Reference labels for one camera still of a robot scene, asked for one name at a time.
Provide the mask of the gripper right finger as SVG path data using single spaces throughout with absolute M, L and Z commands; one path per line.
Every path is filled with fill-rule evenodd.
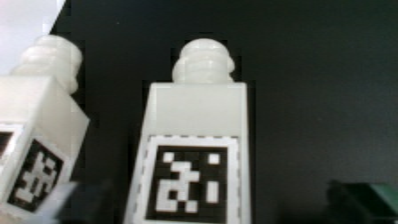
M 398 224 L 398 188 L 388 184 L 332 181 L 326 202 L 326 224 Z

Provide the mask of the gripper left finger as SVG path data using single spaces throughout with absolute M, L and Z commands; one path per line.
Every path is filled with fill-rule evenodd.
M 28 224 L 111 224 L 108 183 L 60 184 L 38 206 Z

